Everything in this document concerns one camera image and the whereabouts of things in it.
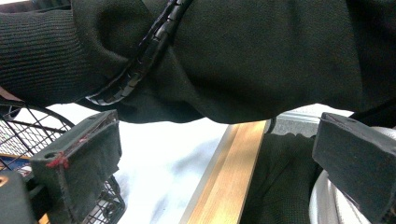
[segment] black cloth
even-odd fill
[[[309,200],[322,171],[313,145],[300,134],[264,135],[240,223],[310,223]]]
[[[165,2],[84,0],[71,12],[0,14],[0,86],[39,105],[83,99],[120,72]],[[365,111],[396,97],[394,8],[194,0],[172,46],[127,99],[79,103],[116,108],[131,122],[235,123],[313,103]]]

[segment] wooden board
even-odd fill
[[[221,138],[181,224],[239,222],[265,121],[231,125]]]

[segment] black mesh basket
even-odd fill
[[[1,100],[0,113],[0,173],[30,174],[29,158],[74,126],[59,114],[22,102]],[[120,187],[111,176],[83,223],[117,223],[124,211]]]

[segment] wood grain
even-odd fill
[[[260,149],[265,121],[230,126],[180,223],[238,223]]]

